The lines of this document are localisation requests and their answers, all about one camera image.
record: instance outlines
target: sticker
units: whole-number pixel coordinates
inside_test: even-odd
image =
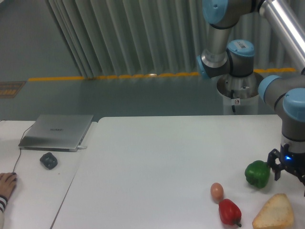
[[[236,41],[236,42],[234,42],[234,44],[238,49],[247,49],[248,48],[248,45],[244,41]]]
[[[14,98],[26,81],[0,82],[0,98]]]
[[[232,106],[239,106],[240,105],[240,99],[231,99],[231,105]]]

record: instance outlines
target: yellow floor stripe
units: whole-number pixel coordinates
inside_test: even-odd
[[[57,80],[84,80],[83,76],[64,76],[64,77],[40,77],[30,78],[28,81],[57,81]]]
[[[256,73],[284,73],[284,72],[296,72],[294,68],[270,68],[270,69],[255,69]],[[108,79],[131,79],[131,78],[154,78],[154,77],[186,77],[186,76],[199,76],[198,72],[192,73],[162,73],[160,75],[157,74],[137,74],[137,75],[101,75],[97,76],[90,80],[108,80]],[[85,80],[86,78],[82,76],[64,76],[64,77],[39,77],[39,78],[30,78],[28,81],[58,81],[58,80]]]

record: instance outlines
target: laptop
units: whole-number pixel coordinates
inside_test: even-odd
[[[76,152],[93,115],[42,114],[18,145],[20,149]]]

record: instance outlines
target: toast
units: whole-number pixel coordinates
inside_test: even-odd
[[[252,222],[254,229],[285,229],[294,224],[294,212],[286,194],[275,194]]]

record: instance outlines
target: egg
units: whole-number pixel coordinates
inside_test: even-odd
[[[215,201],[220,201],[224,198],[224,188],[219,183],[214,183],[211,186],[211,195]]]

